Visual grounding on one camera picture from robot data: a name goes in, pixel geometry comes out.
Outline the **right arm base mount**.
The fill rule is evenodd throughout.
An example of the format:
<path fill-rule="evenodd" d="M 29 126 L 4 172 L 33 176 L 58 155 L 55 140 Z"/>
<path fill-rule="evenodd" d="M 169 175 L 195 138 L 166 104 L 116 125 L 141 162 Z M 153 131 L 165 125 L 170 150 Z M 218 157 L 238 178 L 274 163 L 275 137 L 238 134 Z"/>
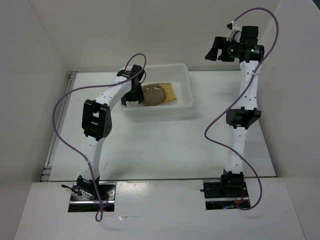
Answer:
<path fill-rule="evenodd" d="M 246 183 L 239 188 L 223 189 L 219 180 L 204 180 L 200 192 L 204 195 L 205 209 L 231 210 L 250 208 L 250 198 Z"/>

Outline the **bamboo woven tray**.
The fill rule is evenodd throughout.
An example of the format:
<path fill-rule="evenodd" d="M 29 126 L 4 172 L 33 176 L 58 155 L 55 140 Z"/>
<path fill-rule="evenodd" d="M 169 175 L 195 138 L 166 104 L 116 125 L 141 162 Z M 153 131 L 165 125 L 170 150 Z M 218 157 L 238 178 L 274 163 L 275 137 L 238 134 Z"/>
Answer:
<path fill-rule="evenodd" d="M 151 83 L 151 84 L 146 84 L 143 86 L 155 86 L 155 85 L 162 86 L 165 90 L 165 93 L 166 93 L 166 98 L 165 98 L 164 102 L 160 105 L 164 105 L 169 102 L 173 102 L 177 99 L 175 91 L 174 91 L 171 83 Z"/>

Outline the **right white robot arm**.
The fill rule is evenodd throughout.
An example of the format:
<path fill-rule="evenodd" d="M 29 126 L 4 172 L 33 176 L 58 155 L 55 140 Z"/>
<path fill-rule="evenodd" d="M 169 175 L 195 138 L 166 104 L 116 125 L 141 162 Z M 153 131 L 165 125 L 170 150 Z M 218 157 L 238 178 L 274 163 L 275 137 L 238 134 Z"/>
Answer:
<path fill-rule="evenodd" d="M 249 127 L 262 115 L 257 104 L 257 89 L 265 48 L 258 44 L 257 26 L 240 27 L 234 22 L 227 25 L 229 34 L 217 36 L 206 60 L 234 62 L 239 60 L 241 71 L 240 92 L 228 110 L 225 120 L 233 138 L 228 160 L 220 177 L 219 191 L 229 197 L 245 187 L 243 154 Z"/>

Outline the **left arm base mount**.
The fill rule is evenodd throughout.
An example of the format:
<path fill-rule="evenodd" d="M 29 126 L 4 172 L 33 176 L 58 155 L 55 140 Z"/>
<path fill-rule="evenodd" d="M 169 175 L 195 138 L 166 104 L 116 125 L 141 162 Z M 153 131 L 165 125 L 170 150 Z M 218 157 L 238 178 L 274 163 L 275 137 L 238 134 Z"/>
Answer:
<path fill-rule="evenodd" d="M 99 183 L 98 191 L 104 212 L 113 212 L 115 210 L 116 186 L 115 182 Z M 72 186 L 62 184 L 61 187 L 71 191 L 68 206 L 69 213 L 96 212 L 100 209 L 100 201 L 96 193 L 93 195 L 86 193 L 84 190 L 80 190 L 76 183 L 73 183 Z"/>

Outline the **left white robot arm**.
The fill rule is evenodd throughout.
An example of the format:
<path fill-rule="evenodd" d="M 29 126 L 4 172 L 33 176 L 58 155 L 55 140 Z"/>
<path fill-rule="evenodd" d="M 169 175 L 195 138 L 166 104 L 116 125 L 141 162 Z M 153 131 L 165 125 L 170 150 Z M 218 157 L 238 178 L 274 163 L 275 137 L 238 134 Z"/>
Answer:
<path fill-rule="evenodd" d="M 130 70 L 122 69 L 116 74 L 115 82 L 95 99 L 83 104 L 81 127 L 85 135 L 84 155 L 90 165 L 76 180 L 76 186 L 88 200 L 100 193 L 100 159 L 105 139 L 112 130 L 111 111 L 118 102 L 142 103 L 144 94 L 141 79 L 145 74 L 142 66 L 134 64 Z"/>

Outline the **clear glass plate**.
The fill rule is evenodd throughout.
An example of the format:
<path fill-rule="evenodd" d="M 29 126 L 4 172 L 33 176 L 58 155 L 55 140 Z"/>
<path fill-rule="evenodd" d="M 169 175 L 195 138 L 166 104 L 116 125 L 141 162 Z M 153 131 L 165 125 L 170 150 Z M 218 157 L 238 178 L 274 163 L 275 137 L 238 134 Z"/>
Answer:
<path fill-rule="evenodd" d="M 160 85 L 143 86 L 144 106 L 158 106 L 166 99 L 165 89 Z"/>

